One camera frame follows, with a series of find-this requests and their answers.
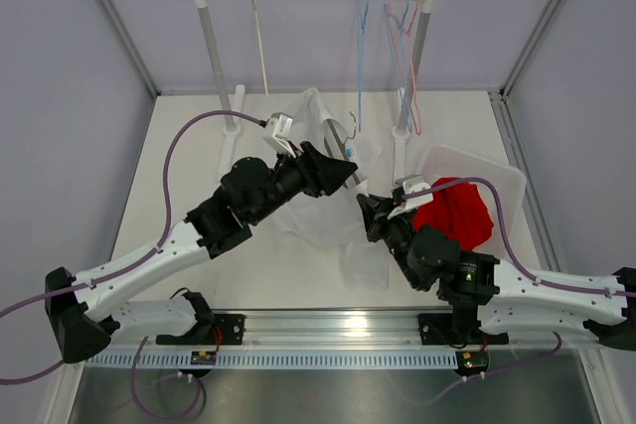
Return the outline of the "silver hanger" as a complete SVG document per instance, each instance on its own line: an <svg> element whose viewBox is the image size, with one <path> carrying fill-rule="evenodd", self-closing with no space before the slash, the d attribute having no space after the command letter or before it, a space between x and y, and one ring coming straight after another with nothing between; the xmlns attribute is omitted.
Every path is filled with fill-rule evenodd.
<svg viewBox="0 0 636 424"><path fill-rule="evenodd" d="M356 189L365 180L362 172L362 161L355 145L355 132L350 134L344 125L332 114L328 114L322 122L323 142L327 155L337 159L348 161L357 165L356 172L347 180L345 187L349 190Z"/></svg>

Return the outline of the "red t shirt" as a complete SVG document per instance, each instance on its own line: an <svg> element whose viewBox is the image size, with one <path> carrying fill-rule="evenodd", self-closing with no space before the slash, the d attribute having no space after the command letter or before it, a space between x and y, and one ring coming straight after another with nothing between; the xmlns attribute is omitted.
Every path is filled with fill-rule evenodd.
<svg viewBox="0 0 636 424"><path fill-rule="evenodd" d="M421 206L412 219L416 230L430 226L474 250L492 236L494 223L478 188L459 184L432 194L432 201Z"/></svg>

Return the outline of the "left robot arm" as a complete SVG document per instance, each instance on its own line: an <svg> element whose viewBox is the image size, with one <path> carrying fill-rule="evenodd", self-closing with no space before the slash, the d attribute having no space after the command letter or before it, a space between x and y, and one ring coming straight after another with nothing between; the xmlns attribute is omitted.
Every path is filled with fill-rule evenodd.
<svg viewBox="0 0 636 424"><path fill-rule="evenodd" d="M251 230L295 196L331 196L358 167L304 141L295 156L273 167L244 157L213 195L148 244L117 260L72 274L64 267L45 278L46 315L65 363L85 361L115 343L153 338L159 345L210 340L214 313L199 292L163 301L136 295L189 267L214 260L251 238Z"/></svg>

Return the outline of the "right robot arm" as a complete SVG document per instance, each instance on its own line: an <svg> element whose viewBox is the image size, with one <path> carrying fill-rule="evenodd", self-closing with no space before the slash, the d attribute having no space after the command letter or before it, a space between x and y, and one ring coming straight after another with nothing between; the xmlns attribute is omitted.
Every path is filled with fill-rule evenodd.
<svg viewBox="0 0 636 424"><path fill-rule="evenodd" d="M434 290L452 308L451 334L471 342L481 334L555 332L580 335L620 351L635 349L635 271L607 276L521 271L509 260L463 250L391 198L359 195L366 236L381 241L408 285Z"/></svg>

